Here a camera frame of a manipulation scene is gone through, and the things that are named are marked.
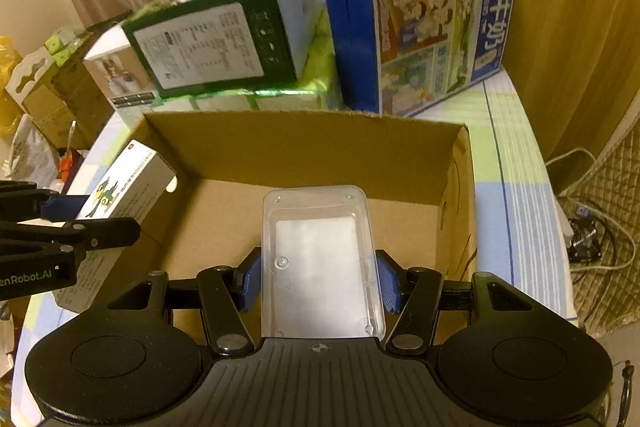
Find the brown curtain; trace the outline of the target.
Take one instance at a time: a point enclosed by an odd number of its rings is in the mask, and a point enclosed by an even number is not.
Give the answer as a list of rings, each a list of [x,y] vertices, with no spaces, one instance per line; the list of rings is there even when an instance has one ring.
[[[515,0],[503,65],[544,158],[599,154],[639,90],[639,0]]]

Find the clear plastic case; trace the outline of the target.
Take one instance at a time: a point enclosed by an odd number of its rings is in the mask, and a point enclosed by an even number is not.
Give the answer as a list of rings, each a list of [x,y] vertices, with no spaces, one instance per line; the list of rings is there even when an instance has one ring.
[[[262,201],[262,335],[385,333],[366,194],[355,185],[269,192]]]

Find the green milk carton box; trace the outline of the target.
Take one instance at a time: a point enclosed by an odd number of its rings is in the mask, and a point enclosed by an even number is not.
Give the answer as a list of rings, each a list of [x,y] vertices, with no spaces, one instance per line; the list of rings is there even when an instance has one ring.
[[[324,0],[150,0],[122,24],[163,96],[286,87],[303,74]]]

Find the quilted beige chair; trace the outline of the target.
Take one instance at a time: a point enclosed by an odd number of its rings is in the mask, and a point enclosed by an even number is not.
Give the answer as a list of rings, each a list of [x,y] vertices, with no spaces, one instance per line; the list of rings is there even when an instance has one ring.
[[[639,320],[639,121],[560,196],[596,251],[570,257],[580,325],[602,337]]]

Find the brown cardboard carton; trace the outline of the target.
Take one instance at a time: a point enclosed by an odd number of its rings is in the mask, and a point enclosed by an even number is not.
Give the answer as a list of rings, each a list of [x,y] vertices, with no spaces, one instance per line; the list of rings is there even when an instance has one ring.
[[[62,27],[12,70],[6,93],[54,147],[88,150],[114,113],[85,68],[84,57],[104,31],[125,17],[89,28]]]

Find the brown cardboard box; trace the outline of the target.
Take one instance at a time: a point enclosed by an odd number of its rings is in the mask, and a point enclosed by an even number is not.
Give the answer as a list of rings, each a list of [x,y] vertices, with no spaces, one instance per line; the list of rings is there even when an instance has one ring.
[[[356,225],[403,268],[465,281],[475,268],[475,184],[462,124],[347,112],[159,113],[132,139],[177,177],[99,291],[113,297],[146,273],[174,280],[238,265],[262,247],[267,287],[252,335],[294,336],[306,321],[329,335],[369,329],[355,308],[372,265]]]

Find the white ointment box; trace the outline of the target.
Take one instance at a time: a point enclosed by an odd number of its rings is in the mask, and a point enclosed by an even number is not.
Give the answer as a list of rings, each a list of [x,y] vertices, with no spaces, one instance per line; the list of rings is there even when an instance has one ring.
[[[156,150],[128,143],[79,210],[76,221],[87,229],[86,257],[76,284],[53,293],[59,307],[79,313],[91,306],[122,252],[140,239],[143,220],[177,183]]]

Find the white product box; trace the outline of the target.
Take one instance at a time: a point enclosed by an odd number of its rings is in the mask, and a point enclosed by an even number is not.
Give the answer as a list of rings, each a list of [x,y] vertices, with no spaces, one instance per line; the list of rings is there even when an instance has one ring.
[[[149,106],[157,97],[121,24],[99,36],[85,55],[84,65],[114,109]]]

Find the blue milk carton box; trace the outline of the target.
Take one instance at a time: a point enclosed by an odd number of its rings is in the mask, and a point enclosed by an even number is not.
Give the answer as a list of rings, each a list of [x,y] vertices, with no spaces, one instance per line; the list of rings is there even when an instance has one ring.
[[[514,0],[326,0],[345,104],[414,116],[499,72]]]

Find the white plastic bag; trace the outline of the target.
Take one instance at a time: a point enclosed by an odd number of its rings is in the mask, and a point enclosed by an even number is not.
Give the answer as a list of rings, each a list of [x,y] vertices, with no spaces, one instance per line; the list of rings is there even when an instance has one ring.
[[[24,114],[17,125],[9,157],[3,166],[6,179],[32,182],[39,188],[49,188],[58,177],[59,163],[58,151],[41,133],[32,117]]]

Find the white power strip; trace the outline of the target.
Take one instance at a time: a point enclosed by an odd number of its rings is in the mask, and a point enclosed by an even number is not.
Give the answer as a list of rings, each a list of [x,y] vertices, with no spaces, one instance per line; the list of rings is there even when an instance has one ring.
[[[574,239],[574,230],[570,224],[570,219],[566,217],[566,213],[562,209],[558,200],[555,201],[556,212],[558,213],[558,219],[560,222],[560,228],[563,235],[564,243],[566,247],[570,247],[572,240]]]

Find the dark red tray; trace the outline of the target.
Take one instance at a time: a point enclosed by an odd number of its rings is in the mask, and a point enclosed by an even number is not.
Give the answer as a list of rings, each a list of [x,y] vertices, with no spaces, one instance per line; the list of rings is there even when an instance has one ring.
[[[60,152],[62,156],[58,162],[58,180],[62,182],[61,193],[66,194],[84,162],[85,156],[73,147],[65,150],[60,148]]]

